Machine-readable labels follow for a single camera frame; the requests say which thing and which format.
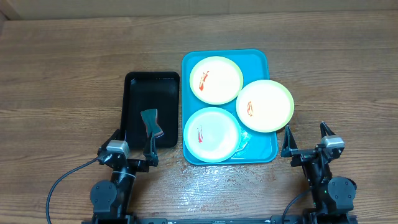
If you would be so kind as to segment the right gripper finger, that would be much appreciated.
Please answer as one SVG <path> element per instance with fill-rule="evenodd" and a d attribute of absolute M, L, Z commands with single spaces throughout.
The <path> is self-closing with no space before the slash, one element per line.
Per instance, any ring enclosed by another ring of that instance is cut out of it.
<path fill-rule="evenodd" d="M 322 138 L 324 138 L 325 136 L 335 135 L 335 133 L 328 127 L 328 125 L 324 121 L 320 123 L 320 132 Z"/>
<path fill-rule="evenodd" d="M 284 141 L 280 155 L 282 157 L 292 157 L 296 155 L 297 151 L 298 147 L 295 142 L 294 136 L 290 130 L 289 125 L 286 125 L 284 129 Z"/>

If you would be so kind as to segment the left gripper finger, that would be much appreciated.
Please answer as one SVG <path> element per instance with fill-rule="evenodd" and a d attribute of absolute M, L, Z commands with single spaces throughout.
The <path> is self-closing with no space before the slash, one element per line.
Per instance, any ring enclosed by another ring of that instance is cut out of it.
<path fill-rule="evenodd" d="M 115 132 L 99 147 L 99 151 L 105 151 L 110 141 L 118 140 L 120 132 L 120 129 L 115 130 Z"/>
<path fill-rule="evenodd" d="M 155 135 L 150 133 L 144 146 L 143 155 L 146 158 L 146 162 L 149 166 L 158 166 L 159 158 L 157 155 L 157 149 L 155 146 Z"/>

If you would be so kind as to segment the green and red sponge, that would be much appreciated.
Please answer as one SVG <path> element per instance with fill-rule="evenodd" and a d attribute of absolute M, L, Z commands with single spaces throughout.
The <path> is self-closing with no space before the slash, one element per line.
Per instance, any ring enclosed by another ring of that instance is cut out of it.
<path fill-rule="evenodd" d="M 164 134 L 162 128 L 158 124 L 158 110 L 148 109 L 141 111 L 141 118 L 146 127 L 147 137 L 154 136 L 158 138 Z"/>

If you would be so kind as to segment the yellow plate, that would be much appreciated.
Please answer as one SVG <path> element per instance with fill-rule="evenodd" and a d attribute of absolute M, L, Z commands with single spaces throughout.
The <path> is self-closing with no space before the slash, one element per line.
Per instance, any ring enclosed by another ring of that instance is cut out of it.
<path fill-rule="evenodd" d="M 231 59 L 204 58 L 189 72 L 189 86 L 202 102 L 222 105 L 234 100 L 243 88 L 243 73 Z"/>
<path fill-rule="evenodd" d="M 283 128 L 291 120 L 294 99 L 282 84 L 273 80 L 257 80 L 240 91 L 236 112 L 249 129 L 270 133 Z"/>

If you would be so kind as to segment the light blue plate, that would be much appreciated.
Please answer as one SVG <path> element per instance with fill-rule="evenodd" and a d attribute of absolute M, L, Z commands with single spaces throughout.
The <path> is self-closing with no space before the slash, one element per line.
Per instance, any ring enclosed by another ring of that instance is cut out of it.
<path fill-rule="evenodd" d="M 189 117 L 183 129 L 188 152 L 202 162 L 218 163 L 232 157 L 241 142 L 238 120 L 218 107 L 200 109 Z"/>

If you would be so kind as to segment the yellow plate top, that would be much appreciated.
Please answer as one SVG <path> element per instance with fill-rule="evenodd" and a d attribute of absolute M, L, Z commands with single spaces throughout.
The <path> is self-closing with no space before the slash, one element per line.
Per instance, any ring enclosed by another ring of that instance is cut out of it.
<path fill-rule="evenodd" d="M 231 59 L 204 58 L 189 72 L 189 86 L 202 102 L 222 105 L 234 100 L 243 88 L 243 73 Z"/>

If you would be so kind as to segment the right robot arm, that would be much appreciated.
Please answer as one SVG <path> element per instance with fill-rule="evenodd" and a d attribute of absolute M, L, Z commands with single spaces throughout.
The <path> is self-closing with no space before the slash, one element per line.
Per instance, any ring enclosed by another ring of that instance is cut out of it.
<path fill-rule="evenodd" d="M 357 223 L 348 212 L 354 209 L 355 181 L 334 177 L 329 163 L 340 158 L 345 142 L 326 123 L 320 123 L 321 141 L 313 149 L 299 149 L 289 126 L 284 129 L 282 157 L 290 157 L 292 167 L 301 167 L 309 189 L 296 196 L 285 208 L 276 223 Z M 290 207 L 307 194 L 312 195 L 313 208 L 301 215 L 287 216 Z"/>

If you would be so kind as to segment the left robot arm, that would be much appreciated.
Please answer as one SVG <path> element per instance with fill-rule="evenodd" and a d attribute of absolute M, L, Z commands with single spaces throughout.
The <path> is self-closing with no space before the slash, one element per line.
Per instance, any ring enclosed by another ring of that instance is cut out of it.
<path fill-rule="evenodd" d="M 154 133 L 147 136 L 144 160 L 129 158 L 128 143 L 118 139 L 119 133 L 116 130 L 98 150 L 96 160 L 113 171 L 110 180 L 99 181 L 91 189 L 92 223 L 139 223 L 137 215 L 128 212 L 136 174 L 149 172 L 159 163 Z"/>

